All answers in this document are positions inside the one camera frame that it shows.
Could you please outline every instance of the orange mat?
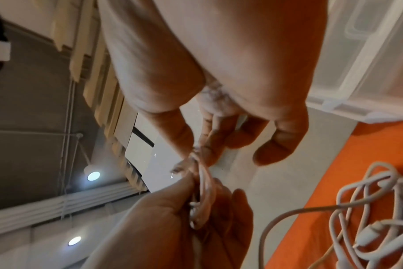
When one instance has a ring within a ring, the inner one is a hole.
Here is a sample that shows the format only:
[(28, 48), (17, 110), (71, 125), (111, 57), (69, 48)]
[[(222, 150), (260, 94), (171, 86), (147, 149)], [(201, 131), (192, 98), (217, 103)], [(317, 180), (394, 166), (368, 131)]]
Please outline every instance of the orange mat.
[[(389, 162), (403, 175), (403, 122), (374, 125), (359, 123), (317, 185), (306, 207), (334, 204), (338, 190), (344, 185), (361, 180), (367, 167), (375, 161)], [(346, 194), (346, 200), (350, 196), (351, 193)], [(391, 218), (392, 211), (393, 194), (389, 194), (372, 204), (369, 221)], [(356, 209), (351, 218), (349, 230), (352, 238), (356, 234), (361, 212), (362, 208)], [(322, 212), (298, 216), (266, 268), (308, 268), (332, 244), (328, 232), (330, 215), (331, 212)], [(399, 259), (399, 255), (400, 253), (395, 253), (383, 259), (381, 268), (390, 268)], [(333, 253), (319, 268), (334, 269), (336, 261)]]

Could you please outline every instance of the skin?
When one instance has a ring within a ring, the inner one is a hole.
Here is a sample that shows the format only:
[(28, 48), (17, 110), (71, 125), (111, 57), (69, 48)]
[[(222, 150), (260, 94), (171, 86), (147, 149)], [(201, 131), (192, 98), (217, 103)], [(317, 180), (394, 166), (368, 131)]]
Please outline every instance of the skin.
[[(126, 100), (184, 158), (194, 136), (179, 107), (196, 96), (208, 165), (251, 144), (281, 161), (308, 130), (305, 105), (327, 21), (327, 0), (99, 0), (103, 33)], [(236, 129), (240, 115), (247, 116)]]
[[(91, 254), (83, 269), (238, 269), (253, 233), (253, 212), (245, 193), (233, 193), (217, 180), (217, 199), (208, 223), (194, 231), (188, 202), (194, 193), (191, 174), (144, 196)], [(201, 243), (194, 256), (193, 237)]]

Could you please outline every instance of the ceiling track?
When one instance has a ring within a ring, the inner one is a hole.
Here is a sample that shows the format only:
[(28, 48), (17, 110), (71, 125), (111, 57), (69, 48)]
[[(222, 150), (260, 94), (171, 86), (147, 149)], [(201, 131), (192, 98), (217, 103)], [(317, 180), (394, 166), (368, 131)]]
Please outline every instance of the ceiling track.
[(81, 191), (0, 210), (0, 234), (131, 196), (139, 191), (129, 182)]

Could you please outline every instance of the gray ceiling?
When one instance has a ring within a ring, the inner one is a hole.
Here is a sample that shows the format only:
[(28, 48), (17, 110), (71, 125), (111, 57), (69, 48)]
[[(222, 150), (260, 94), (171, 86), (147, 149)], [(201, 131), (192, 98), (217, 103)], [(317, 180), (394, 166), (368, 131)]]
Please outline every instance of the gray ceiling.
[[(50, 42), (16, 27), (7, 27), (7, 36), (12, 42), (12, 55), (0, 72), (0, 129), (64, 132), (69, 87), (67, 53), (58, 53)], [(84, 134), (81, 141), (91, 156), (99, 126), (82, 90), (83, 82), (75, 95), (71, 132)], [(72, 138), (71, 153), (74, 143)], [(0, 134), (0, 209), (59, 195), (61, 150), (60, 136)], [(69, 193), (112, 183), (82, 184), (85, 166), (78, 151)], [(114, 176), (115, 182), (125, 181), (120, 175)]]

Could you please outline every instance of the recessed light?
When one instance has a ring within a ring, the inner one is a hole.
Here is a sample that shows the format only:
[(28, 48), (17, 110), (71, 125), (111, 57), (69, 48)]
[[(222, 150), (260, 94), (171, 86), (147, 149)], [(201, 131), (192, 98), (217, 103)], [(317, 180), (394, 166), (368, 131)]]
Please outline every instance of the recessed light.
[(101, 176), (100, 172), (95, 171), (88, 175), (88, 180), (94, 181), (94, 180), (97, 180), (100, 176)]
[(82, 239), (82, 237), (77, 236), (75, 238), (73, 238), (72, 240), (69, 241), (68, 245), (69, 246), (73, 246), (79, 243), (79, 241)]

